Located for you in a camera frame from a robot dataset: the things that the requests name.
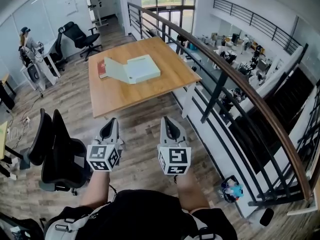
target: wooden floor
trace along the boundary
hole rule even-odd
[[[134,41],[132,37],[124,35],[115,18],[110,19],[109,26],[100,32],[104,50]],[[44,108],[51,116],[55,109],[59,109],[70,136],[82,140],[85,145],[99,134],[106,123],[106,118],[93,118],[88,63],[80,60],[78,56],[68,62],[57,84],[45,90],[43,95],[44,98],[37,100],[39,94],[27,85],[17,91],[15,107],[12,110],[12,127],[21,129],[21,119],[25,112],[25,116],[31,119],[30,127],[15,148],[17,151],[31,146],[40,122],[40,108]],[[221,179],[191,125],[181,118],[181,110],[170,93],[109,115],[112,116],[117,117],[119,135],[125,142],[120,165],[110,176],[111,185],[117,191],[148,189],[177,195],[173,178],[162,173],[156,148],[160,139],[161,117],[170,116],[186,128],[192,147],[192,167],[210,205],[225,212],[239,239],[302,240],[311,228],[319,223],[318,213],[286,216],[289,209],[307,205],[300,202],[275,207],[274,219],[265,229],[250,226],[246,219],[241,218],[234,204],[226,203],[218,197],[214,186]],[[14,147],[16,143],[16,139],[7,141],[9,147]],[[18,176],[17,181],[0,174],[0,212],[18,219],[33,218],[39,221],[40,217],[48,220],[58,215],[65,206],[76,207],[79,204],[85,186],[78,190],[78,196],[73,196],[70,192],[41,190],[38,186],[41,168],[31,165],[30,169],[24,171],[14,169],[13,172]]]

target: backpack strap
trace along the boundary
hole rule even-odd
[[[89,219],[94,219],[97,212],[109,203],[98,207],[89,215],[78,220],[74,218],[59,219],[52,223],[45,234],[45,240],[75,240],[78,230],[85,226]]]
[[[188,235],[184,240],[223,240],[221,236],[212,233],[212,231],[210,231],[210,229],[208,228],[207,224],[203,223],[200,219],[190,214],[187,210],[182,209],[182,211],[186,214],[191,215],[199,233],[199,235],[197,235],[194,238]]]

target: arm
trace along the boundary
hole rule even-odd
[[[81,206],[96,209],[108,201],[110,175],[105,171],[94,171],[81,200]]]
[[[182,209],[191,214],[197,210],[210,209],[209,203],[191,169],[185,175],[176,177],[176,186]]]

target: chair armrest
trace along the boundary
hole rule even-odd
[[[96,26],[94,26],[94,27],[92,27],[92,28],[89,28],[88,30],[90,30],[91,31],[91,35],[93,35],[94,34],[94,29],[97,29],[97,27]]]

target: red book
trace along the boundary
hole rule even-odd
[[[99,74],[99,78],[101,79],[106,77],[105,60],[101,60],[98,62],[98,74]]]

